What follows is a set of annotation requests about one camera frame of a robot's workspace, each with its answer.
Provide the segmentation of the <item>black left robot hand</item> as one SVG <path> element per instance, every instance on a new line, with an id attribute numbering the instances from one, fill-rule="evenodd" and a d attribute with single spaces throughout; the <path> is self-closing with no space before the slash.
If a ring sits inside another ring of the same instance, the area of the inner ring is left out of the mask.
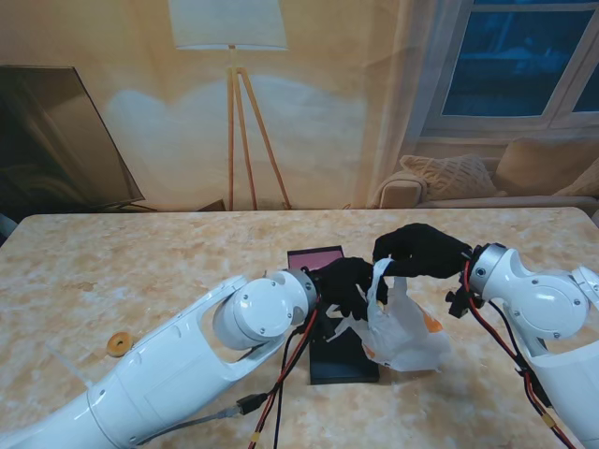
<path id="1" fill-rule="evenodd" d="M 365 296 L 373 284 L 371 263 L 359 257 L 342 257 L 308 276 L 321 300 L 336 305 L 343 317 L 352 315 L 357 321 L 368 320 Z"/>

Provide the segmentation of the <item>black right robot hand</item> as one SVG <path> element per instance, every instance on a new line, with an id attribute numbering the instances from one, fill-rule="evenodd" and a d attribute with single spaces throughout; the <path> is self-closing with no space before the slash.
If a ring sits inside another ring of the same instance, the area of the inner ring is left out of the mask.
<path id="1" fill-rule="evenodd" d="M 428 224 L 415 223 L 379 237 L 373 248 L 373 262 L 392 259 L 386 276 L 447 279 L 461 271 L 472 252 L 468 244 Z"/>

